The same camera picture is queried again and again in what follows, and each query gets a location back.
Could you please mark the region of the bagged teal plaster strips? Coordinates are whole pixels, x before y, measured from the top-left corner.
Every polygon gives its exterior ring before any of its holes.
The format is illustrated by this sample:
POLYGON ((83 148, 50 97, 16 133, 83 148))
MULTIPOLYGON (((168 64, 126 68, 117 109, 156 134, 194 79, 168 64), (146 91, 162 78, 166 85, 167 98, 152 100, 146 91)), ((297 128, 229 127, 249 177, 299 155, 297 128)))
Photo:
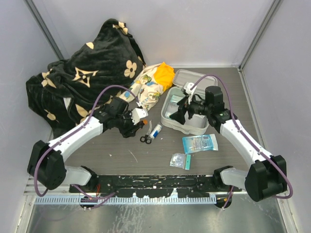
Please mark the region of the bagged teal plaster strips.
POLYGON ((181 96, 177 96, 177 95, 172 95, 171 99, 170 99, 170 103, 172 104, 177 104, 179 101, 181 101, 183 99, 183 97, 181 96))

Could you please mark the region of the white gauze pad packet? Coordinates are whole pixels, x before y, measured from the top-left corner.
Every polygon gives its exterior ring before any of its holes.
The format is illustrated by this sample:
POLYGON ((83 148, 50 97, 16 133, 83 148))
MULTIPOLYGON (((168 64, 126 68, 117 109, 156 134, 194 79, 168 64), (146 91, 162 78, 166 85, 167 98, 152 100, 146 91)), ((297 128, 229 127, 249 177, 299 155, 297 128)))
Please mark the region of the white gauze pad packet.
POLYGON ((185 114, 185 125, 192 126, 195 128, 205 128, 207 123, 207 118, 202 115, 194 114, 191 119, 189 119, 188 113, 185 114))

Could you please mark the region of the grey medicine kit case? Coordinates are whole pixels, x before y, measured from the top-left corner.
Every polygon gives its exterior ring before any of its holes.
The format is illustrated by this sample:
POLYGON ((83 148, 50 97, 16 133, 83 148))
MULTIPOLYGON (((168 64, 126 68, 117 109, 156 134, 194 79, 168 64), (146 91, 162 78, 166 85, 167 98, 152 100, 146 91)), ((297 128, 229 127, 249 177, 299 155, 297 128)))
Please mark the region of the grey medicine kit case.
POLYGON ((185 114, 185 124, 182 125, 177 121, 170 119, 169 116, 178 110, 177 102, 185 95, 182 92, 182 87, 187 82, 196 83, 203 74, 180 69, 175 73, 173 84, 174 87, 170 88, 164 100, 161 109, 161 124, 181 131, 184 134, 203 135, 208 128, 208 120, 205 116, 194 114, 192 119, 188 119, 188 114, 185 114))

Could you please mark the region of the bagged white blue bandage roll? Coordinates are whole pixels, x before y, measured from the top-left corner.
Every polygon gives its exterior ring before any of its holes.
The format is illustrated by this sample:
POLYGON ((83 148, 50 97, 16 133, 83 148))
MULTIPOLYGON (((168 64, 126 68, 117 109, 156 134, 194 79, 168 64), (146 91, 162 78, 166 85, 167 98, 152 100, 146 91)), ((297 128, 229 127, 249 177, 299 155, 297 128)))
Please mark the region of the bagged white blue bandage roll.
POLYGON ((157 124, 154 127, 154 129, 151 131, 151 133, 149 134, 149 138, 150 139, 155 139, 161 130, 162 130, 162 125, 161 124, 157 124))

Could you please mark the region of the black handled scissors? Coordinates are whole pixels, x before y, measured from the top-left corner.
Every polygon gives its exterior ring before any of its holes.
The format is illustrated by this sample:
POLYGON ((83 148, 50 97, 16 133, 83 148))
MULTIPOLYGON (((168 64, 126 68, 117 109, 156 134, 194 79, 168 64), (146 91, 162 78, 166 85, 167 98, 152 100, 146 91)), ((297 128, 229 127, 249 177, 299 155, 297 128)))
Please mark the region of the black handled scissors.
POLYGON ((150 135, 150 133, 151 133, 151 131, 152 131, 152 121, 151 121, 151 120, 149 121, 148 125, 149 125, 148 131, 147 131, 147 133, 145 134, 145 136, 142 136, 142 137, 140 138, 140 142, 141 142, 141 143, 146 143, 146 144, 149 145, 149 144, 151 144, 151 142, 152 142, 152 139, 149 137, 149 135, 150 135))

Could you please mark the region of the small bag with teal header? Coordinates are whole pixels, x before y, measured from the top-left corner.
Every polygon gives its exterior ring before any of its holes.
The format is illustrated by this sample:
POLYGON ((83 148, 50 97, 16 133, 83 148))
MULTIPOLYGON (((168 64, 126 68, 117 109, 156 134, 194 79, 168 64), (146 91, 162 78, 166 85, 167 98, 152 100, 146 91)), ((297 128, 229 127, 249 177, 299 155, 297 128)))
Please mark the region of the small bag with teal header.
POLYGON ((170 166, 190 170, 191 155, 175 153, 170 160, 170 166))

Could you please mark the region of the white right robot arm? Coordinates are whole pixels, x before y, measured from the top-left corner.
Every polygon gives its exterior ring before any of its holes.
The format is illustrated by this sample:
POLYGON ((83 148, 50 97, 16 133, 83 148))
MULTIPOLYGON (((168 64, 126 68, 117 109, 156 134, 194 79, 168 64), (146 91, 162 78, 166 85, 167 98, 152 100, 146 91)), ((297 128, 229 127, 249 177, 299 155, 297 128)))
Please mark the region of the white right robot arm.
POLYGON ((185 115, 189 119, 194 114, 205 116, 209 125, 234 146, 248 166, 248 171, 231 166, 215 170, 215 189, 225 191, 229 186, 235 186, 245 190, 256 202, 269 197, 281 198, 281 193, 291 191, 285 159, 281 155, 273 156, 252 138, 234 113, 225 107, 221 88, 207 87, 204 100, 195 99, 195 88, 193 83, 183 86, 185 96, 177 103, 178 109, 170 118, 185 124, 185 115))

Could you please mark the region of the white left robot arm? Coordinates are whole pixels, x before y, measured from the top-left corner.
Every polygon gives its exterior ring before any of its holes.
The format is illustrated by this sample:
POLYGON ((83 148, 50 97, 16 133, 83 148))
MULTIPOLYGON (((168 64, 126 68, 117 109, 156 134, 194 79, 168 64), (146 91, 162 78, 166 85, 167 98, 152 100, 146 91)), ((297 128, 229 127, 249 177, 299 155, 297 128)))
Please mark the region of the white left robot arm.
POLYGON ((27 172, 48 190, 75 184, 86 192, 93 192, 99 184, 98 175, 86 166, 67 166, 65 161, 86 142, 112 128, 118 129, 124 138, 134 137, 147 124, 147 115, 141 106, 129 110, 126 101, 114 97, 62 136, 48 143, 36 142, 27 172))

